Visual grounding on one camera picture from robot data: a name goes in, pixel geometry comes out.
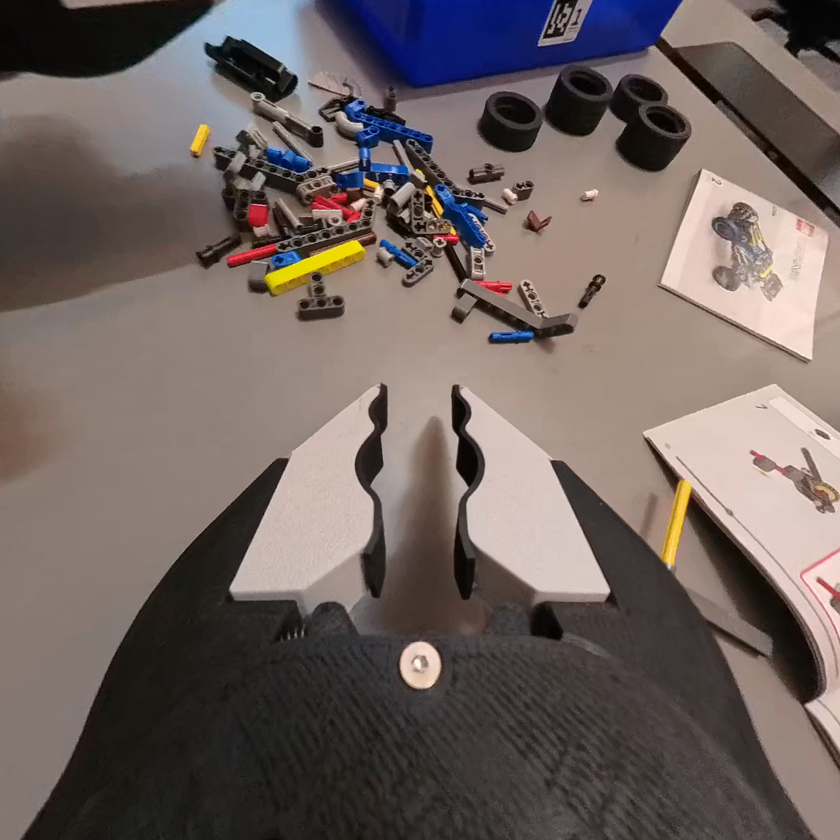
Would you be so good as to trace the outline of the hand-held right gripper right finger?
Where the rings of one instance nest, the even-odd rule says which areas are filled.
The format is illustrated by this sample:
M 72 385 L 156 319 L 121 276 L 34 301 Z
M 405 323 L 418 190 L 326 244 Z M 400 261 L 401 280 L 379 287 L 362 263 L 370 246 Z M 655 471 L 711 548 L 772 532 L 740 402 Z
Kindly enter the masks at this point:
M 454 545 L 461 598 L 526 608 L 606 602 L 610 585 L 551 457 L 466 386 L 453 385 L 450 398 L 465 483 Z

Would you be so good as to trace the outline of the black lego panel piece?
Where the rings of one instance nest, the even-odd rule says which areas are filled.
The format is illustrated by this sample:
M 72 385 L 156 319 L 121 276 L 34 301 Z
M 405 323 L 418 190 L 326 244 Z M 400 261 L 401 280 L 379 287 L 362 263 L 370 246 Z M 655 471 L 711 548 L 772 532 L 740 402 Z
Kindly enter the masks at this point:
M 226 36 L 221 44 L 205 43 L 203 48 L 219 74 L 271 102 L 290 96 L 298 87 L 298 76 L 283 62 L 245 39 Z

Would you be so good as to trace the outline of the grey beam yellow axle assembly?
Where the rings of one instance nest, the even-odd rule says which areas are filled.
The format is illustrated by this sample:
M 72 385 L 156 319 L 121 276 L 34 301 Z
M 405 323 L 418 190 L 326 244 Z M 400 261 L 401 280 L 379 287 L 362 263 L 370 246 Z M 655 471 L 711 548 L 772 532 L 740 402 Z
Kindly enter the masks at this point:
M 673 503 L 668 516 L 664 543 L 660 559 L 673 577 L 676 576 L 676 560 L 681 535 L 686 522 L 688 506 L 692 495 L 692 485 L 685 479 L 679 479 L 675 489 Z M 771 658 L 774 652 L 771 637 L 755 626 L 724 610 L 704 595 L 685 589 L 686 594 L 701 617 L 713 630 L 720 632 L 731 641 L 747 648 L 752 653 L 764 658 Z

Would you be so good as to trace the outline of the small car cover booklet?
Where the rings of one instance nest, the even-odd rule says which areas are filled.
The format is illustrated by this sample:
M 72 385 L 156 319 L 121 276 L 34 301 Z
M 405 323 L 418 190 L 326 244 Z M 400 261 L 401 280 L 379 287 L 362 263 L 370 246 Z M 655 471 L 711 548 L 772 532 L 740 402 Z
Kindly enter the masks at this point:
M 809 362 L 828 243 L 818 225 L 702 169 L 659 285 Z

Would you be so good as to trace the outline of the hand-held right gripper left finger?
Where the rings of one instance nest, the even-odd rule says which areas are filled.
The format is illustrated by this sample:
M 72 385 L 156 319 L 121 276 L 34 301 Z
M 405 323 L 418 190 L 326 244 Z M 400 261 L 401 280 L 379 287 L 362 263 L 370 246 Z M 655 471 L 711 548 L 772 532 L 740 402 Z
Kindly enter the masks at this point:
M 387 387 L 374 385 L 295 448 L 229 587 L 237 602 L 351 610 L 385 582 L 382 501 Z

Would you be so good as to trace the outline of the pile of lego pieces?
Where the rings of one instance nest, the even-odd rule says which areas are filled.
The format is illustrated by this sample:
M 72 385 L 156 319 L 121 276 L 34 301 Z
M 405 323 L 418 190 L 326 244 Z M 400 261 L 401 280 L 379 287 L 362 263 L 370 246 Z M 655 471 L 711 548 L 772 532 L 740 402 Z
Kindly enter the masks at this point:
M 353 157 L 326 165 L 312 158 L 324 142 L 320 124 L 283 108 L 268 87 L 250 92 L 255 116 L 270 122 L 281 146 L 252 122 L 234 146 L 213 147 L 234 231 L 198 250 L 199 264 L 247 267 L 249 288 L 272 297 L 307 287 L 297 318 L 313 321 L 344 315 L 344 297 L 330 294 L 323 278 L 361 262 L 368 248 L 376 248 L 383 268 L 398 266 L 405 288 L 446 258 L 457 282 L 452 319 L 462 322 L 483 308 L 509 326 L 492 332 L 490 343 L 571 334 L 578 314 L 547 312 L 532 281 L 487 276 L 487 259 L 497 250 L 487 211 L 504 214 L 527 202 L 533 180 L 509 185 L 498 198 L 488 195 L 481 186 L 505 179 L 503 164 L 489 161 L 466 178 L 451 176 L 432 134 L 366 102 L 350 80 L 343 83 L 319 117 L 352 143 Z

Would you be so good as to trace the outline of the blue plastic bin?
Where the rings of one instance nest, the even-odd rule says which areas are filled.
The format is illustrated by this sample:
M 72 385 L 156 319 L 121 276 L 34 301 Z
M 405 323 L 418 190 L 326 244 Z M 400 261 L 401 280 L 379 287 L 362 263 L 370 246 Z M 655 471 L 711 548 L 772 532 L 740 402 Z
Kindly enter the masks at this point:
M 418 88 L 652 46 L 680 1 L 319 2 L 339 32 Z

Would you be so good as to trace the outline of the black rubber lego tire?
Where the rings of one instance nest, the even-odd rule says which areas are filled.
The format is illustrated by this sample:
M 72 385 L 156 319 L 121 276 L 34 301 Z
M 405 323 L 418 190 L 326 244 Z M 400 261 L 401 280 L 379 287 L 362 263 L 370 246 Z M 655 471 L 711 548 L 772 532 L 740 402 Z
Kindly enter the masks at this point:
M 542 126 L 540 106 L 514 91 L 491 93 L 478 121 L 480 135 L 494 147 L 509 152 L 530 149 Z
M 664 106 L 668 103 L 667 90 L 655 80 L 630 73 L 615 85 L 609 103 L 611 113 L 625 123 L 634 121 L 647 105 Z
M 603 74 L 588 66 L 568 65 L 554 82 L 544 118 L 563 133 L 586 136 L 598 126 L 612 97 L 613 85 Z
M 640 107 L 616 140 L 625 161 L 646 172 L 663 171 L 683 149 L 692 133 L 688 118 L 666 104 Z

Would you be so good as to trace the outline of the open instruction booklet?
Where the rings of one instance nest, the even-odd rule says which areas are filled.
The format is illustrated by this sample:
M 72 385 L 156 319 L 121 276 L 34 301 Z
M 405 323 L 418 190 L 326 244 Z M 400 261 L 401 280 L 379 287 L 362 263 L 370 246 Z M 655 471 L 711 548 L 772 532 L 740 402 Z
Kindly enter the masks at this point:
M 838 429 L 768 385 L 644 437 L 792 612 L 817 673 L 805 709 L 837 758 Z

